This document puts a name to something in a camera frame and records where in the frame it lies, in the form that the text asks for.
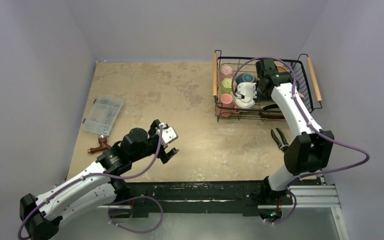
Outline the cream painted plate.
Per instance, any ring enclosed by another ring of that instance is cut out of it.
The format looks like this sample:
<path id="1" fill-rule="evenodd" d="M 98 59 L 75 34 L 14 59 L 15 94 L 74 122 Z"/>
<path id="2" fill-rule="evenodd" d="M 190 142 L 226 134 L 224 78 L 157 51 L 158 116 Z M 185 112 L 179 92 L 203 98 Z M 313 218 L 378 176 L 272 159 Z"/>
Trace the cream painted plate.
<path id="1" fill-rule="evenodd" d="M 277 68 L 279 73 L 288 72 L 288 70 L 284 66 L 277 65 L 276 68 Z"/>

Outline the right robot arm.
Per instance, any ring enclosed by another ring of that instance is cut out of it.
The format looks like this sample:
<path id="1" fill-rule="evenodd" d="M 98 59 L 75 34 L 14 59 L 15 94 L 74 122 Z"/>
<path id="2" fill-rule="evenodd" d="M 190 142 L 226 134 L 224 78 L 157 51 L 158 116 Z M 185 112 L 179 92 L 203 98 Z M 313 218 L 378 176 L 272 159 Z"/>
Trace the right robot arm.
<path id="1" fill-rule="evenodd" d="M 284 152 L 283 165 L 266 178 L 267 186 L 260 191 L 262 200 L 272 204 L 293 180 L 328 165 L 333 144 L 324 137 L 332 138 L 334 135 L 330 130 L 324 131 L 305 107 L 292 71 L 279 72 L 272 58 L 262 58 L 255 65 L 258 90 L 270 94 L 293 136 L 293 141 Z"/>

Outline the salmon pink mug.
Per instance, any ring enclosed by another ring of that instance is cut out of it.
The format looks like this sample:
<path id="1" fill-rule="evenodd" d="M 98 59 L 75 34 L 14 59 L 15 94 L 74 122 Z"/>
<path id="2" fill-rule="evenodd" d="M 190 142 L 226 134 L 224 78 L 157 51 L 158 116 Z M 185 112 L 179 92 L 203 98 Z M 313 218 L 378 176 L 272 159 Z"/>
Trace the salmon pink mug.
<path id="1" fill-rule="evenodd" d="M 232 114 L 236 114 L 237 111 L 234 109 L 233 101 L 233 97 L 230 94 L 222 94 L 216 105 L 216 115 L 221 118 L 228 118 Z"/>

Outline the light pink faceted mug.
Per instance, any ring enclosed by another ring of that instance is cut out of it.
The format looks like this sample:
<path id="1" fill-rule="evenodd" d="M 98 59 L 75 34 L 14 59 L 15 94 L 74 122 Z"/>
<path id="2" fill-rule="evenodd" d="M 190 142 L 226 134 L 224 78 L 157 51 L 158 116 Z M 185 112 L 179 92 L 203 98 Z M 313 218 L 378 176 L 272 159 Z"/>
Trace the light pink faceted mug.
<path id="1" fill-rule="evenodd" d="M 218 70 L 217 82 L 221 83 L 225 78 L 231 78 L 233 76 L 233 69 L 231 66 L 222 64 Z"/>

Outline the white handled cup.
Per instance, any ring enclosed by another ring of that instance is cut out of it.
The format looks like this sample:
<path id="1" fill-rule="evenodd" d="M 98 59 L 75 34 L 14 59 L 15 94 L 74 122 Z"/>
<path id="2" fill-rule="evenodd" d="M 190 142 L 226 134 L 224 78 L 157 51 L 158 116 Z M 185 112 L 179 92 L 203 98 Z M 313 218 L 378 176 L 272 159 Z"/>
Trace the white handled cup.
<path id="1" fill-rule="evenodd" d="M 251 97 L 236 98 L 234 105 L 240 109 L 250 109 L 255 105 L 255 101 Z"/>

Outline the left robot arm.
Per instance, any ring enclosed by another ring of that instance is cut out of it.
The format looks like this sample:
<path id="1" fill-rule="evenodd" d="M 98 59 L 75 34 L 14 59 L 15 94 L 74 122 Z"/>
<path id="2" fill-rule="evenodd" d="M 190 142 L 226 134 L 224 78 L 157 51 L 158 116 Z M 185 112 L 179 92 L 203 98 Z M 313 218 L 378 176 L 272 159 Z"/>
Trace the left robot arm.
<path id="1" fill-rule="evenodd" d="M 167 146 L 179 137 L 165 122 L 154 120 L 149 130 L 133 128 L 122 140 L 114 143 L 83 171 L 61 185 L 35 196 L 26 194 L 20 199 L 19 216 L 22 221 L 19 240 L 49 240 L 59 231 L 64 221 L 99 205 L 126 203 L 129 191 L 125 180 L 146 173 L 160 159 L 166 164 L 178 149 L 166 152 Z"/>

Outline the red rimmed plate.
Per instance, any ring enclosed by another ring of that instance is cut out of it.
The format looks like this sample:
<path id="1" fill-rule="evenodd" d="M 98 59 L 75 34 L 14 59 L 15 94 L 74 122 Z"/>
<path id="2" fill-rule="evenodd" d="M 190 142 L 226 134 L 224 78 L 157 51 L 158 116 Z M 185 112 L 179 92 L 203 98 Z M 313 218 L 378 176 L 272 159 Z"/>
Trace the red rimmed plate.
<path id="1" fill-rule="evenodd" d="M 285 117 L 280 111 L 280 108 L 277 104 L 269 104 L 264 106 L 259 112 L 258 116 L 262 119 L 269 120 L 284 120 Z"/>

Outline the dark blue bowl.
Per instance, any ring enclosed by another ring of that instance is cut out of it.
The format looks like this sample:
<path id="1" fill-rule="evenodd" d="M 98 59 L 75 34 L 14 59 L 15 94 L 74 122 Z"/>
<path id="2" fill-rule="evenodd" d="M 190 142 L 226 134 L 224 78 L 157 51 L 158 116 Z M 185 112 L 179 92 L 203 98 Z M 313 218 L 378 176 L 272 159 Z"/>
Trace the dark blue bowl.
<path id="1" fill-rule="evenodd" d="M 256 77 L 251 73 L 241 73 L 236 77 L 235 81 L 237 85 L 241 83 L 255 83 Z"/>

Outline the green faceted mug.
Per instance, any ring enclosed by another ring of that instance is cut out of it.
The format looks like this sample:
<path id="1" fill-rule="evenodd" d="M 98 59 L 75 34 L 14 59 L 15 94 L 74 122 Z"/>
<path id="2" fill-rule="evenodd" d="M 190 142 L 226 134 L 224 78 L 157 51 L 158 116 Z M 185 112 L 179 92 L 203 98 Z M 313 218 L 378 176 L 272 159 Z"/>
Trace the green faceted mug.
<path id="1" fill-rule="evenodd" d="M 231 94 L 232 78 L 224 78 L 218 85 L 217 97 L 220 98 L 223 94 Z"/>

